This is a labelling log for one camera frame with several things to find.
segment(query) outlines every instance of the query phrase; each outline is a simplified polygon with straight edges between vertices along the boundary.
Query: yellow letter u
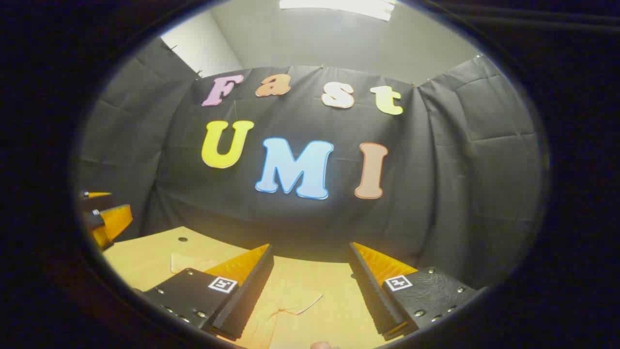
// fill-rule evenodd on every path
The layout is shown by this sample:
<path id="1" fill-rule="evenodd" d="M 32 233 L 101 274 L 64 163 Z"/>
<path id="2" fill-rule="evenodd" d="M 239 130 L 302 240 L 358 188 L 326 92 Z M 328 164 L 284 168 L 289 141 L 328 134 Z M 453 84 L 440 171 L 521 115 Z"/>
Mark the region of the yellow letter u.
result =
<path id="1" fill-rule="evenodd" d="M 231 149 L 227 154 L 222 155 L 218 153 L 218 143 L 220 136 L 222 136 L 222 131 L 228 127 L 228 123 L 218 120 L 211 121 L 206 125 L 206 137 L 202 145 L 202 161 L 208 166 L 227 168 L 234 165 L 239 160 L 239 157 L 241 157 L 247 132 L 254 127 L 254 123 L 240 120 L 235 122 L 232 126 L 235 129 L 235 133 L 232 137 L 233 143 L 231 144 Z"/>

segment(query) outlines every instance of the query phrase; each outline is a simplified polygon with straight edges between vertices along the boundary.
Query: gray fabric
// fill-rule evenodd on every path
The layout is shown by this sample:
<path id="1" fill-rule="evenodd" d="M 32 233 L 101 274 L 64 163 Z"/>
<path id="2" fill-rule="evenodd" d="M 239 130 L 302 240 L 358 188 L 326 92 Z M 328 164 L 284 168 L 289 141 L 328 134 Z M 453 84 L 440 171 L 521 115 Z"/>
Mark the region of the gray fabric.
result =
<path id="1" fill-rule="evenodd" d="M 79 188 L 131 206 L 134 220 L 116 241 L 141 235 L 168 125 L 196 77 L 157 38 L 116 72 L 84 125 Z"/>
<path id="2" fill-rule="evenodd" d="M 507 275 L 539 204 L 541 162 L 531 114 L 486 57 L 419 87 L 433 129 L 436 218 L 419 266 L 471 286 Z"/>
<path id="3" fill-rule="evenodd" d="M 261 81 L 276 73 L 291 76 L 282 96 L 258 98 Z M 218 76 L 242 74 L 221 104 L 201 107 Z M 395 258 L 416 255 L 430 224 L 433 168 L 430 125 L 420 94 L 409 84 L 360 71 L 318 66 L 254 68 L 196 81 L 180 102 L 170 125 L 157 172 L 144 233 L 184 225 L 244 248 L 272 243 L 280 256 L 346 262 L 351 241 Z M 350 109 L 325 106 L 323 86 L 343 81 L 354 86 Z M 401 94 L 404 113 L 378 110 L 374 86 L 388 85 Z M 200 158 L 212 120 L 254 122 L 239 161 L 225 170 L 210 168 Z M 225 131 L 218 151 L 226 153 L 233 133 Z M 295 192 L 262 193 L 255 189 L 265 162 L 262 142 L 287 139 L 294 156 L 313 140 L 334 145 L 327 160 L 325 187 L 329 197 L 312 200 Z M 385 145 L 383 196 L 355 197 L 360 184 L 363 142 Z"/>

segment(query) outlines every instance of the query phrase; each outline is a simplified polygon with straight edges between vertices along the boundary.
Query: orange object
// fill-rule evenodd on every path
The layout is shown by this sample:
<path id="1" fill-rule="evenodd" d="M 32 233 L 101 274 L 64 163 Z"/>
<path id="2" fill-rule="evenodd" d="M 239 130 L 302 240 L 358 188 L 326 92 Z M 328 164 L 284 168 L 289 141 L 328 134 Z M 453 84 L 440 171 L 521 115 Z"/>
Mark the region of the orange object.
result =
<path id="1" fill-rule="evenodd" d="M 256 96 L 265 97 L 271 94 L 274 96 L 285 94 L 291 89 L 291 86 L 288 84 L 290 81 L 291 76 L 288 74 L 271 75 L 262 81 L 262 85 L 256 90 Z"/>
<path id="2" fill-rule="evenodd" d="M 269 244 L 267 243 L 253 250 L 249 250 L 242 255 L 206 270 L 205 273 L 235 280 L 239 283 L 239 286 L 241 286 L 254 269 L 254 266 L 259 262 L 260 257 L 267 251 L 268 247 Z"/>
<path id="3" fill-rule="evenodd" d="M 399 275 L 408 275 L 418 271 L 418 269 L 415 269 L 412 266 L 409 266 L 401 261 L 397 261 L 390 256 L 386 256 L 381 252 L 373 250 L 372 248 L 360 245 L 357 242 L 353 242 L 353 246 L 357 248 L 362 258 L 364 258 L 368 269 L 372 272 L 374 279 L 379 284 L 379 287 L 383 285 L 383 282 L 386 279 Z"/>

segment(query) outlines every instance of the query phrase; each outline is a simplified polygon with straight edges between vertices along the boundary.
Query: white wall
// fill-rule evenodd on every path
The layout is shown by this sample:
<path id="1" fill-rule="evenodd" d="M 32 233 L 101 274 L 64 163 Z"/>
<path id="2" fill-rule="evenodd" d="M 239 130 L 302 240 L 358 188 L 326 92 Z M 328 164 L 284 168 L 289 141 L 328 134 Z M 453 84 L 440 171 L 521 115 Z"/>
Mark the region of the white wall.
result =
<path id="1" fill-rule="evenodd" d="M 343 11 L 281 10 L 278 3 L 231 0 L 211 9 L 244 68 L 325 64 L 420 85 L 479 53 L 404 4 L 384 22 Z"/>
<path id="2" fill-rule="evenodd" d="M 200 76 L 242 69 L 210 11 L 205 11 L 161 36 L 168 47 Z"/>

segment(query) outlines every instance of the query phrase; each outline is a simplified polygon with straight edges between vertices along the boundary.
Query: foam letter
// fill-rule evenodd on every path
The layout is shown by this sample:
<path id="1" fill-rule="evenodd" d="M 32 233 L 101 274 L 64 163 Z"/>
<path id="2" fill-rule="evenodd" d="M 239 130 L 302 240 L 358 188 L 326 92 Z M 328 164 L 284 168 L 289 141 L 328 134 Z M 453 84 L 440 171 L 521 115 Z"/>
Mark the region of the foam letter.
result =
<path id="1" fill-rule="evenodd" d="M 206 137 L 202 145 L 202 161 L 207 165 L 215 168 L 227 168 L 234 165 L 241 157 L 247 132 L 254 127 L 254 123 L 240 120 L 232 126 L 235 133 L 232 136 L 231 149 L 227 154 L 221 155 L 218 153 L 219 137 L 222 135 L 222 131 L 228 127 L 228 123 L 219 120 L 211 121 L 206 125 Z"/>
<path id="2" fill-rule="evenodd" d="M 235 84 L 240 84 L 243 81 L 243 75 L 224 76 L 222 78 L 215 78 L 213 80 L 213 88 L 209 92 L 209 96 L 202 102 L 202 106 L 217 106 L 222 103 L 222 99 L 219 97 L 228 96 L 233 90 Z"/>
<path id="3" fill-rule="evenodd" d="M 378 199 L 383 195 L 381 184 L 381 167 L 387 148 L 377 143 L 362 143 L 360 150 L 364 153 L 364 167 L 361 171 L 360 186 L 355 189 L 355 196 L 360 199 Z"/>
<path id="4" fill-rule="evenodd" d="M 325 188 L 325 170 L 327 157 L 334 150 L 333 144 L 314 140 L 306 145 L 297 160 L 293 158 L 293 152 L 283 138 L 267 138 L 263 145 L 267 148 L 267 156 L 263 176 L 256 183 L 256 190 L 275 193 L 278 190 L 275 172 L 278 171 L 284 193 L 288 194 L 303 175 L 301 185 L 296 190 L 297 195 L 308 199 L 327 199 L 329 193 Z"/>
<path id="5" fill-rule="evenodd" d="M 349 84 L 337 83 L 335 81 L 323 86 L 325 93 L 321 95 L 323 104 L 336 108 L 351 108 L 355 100 L 351 93 L 353 88 Z"/>
<path id="6" fill-rule="evenodd" d="M 291 81 L 291 76 L 287 74 L 276 74 L 265 78 L 262 81 L 262 85 L 256 90 L 256 96 L 265 97 L 270 94 L 279 96 L 287 93 L 291 86 L 288 83 Z"/>
<path id="7" fill-rule="evenodd" d="M 392 91 L 390 86 L 378 86 L 371 88 L 370 92 L 376 93 L 377 108 L 386 114 L 398 115 L 402 113 L 402 108 L 394 105 L 394 98 L 401 98 L 401 94 Z"/>

